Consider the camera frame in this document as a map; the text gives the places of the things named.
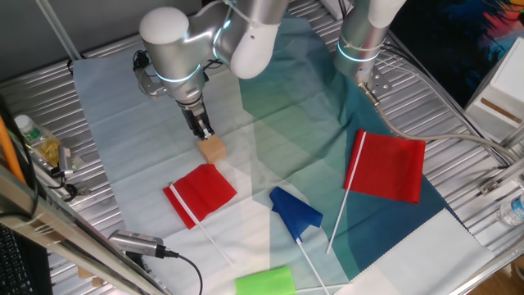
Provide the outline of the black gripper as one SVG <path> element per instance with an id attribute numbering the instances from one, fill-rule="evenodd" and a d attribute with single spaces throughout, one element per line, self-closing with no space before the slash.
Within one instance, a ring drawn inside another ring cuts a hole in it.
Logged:
<path id="1" fill-rule="evenodd" d="M 190 130 L 200 140 L 208 140 L 215 134 L 210 127 L 209 117 L 202 100 L 192 103 L 179 103 L 179 106 Z"/>

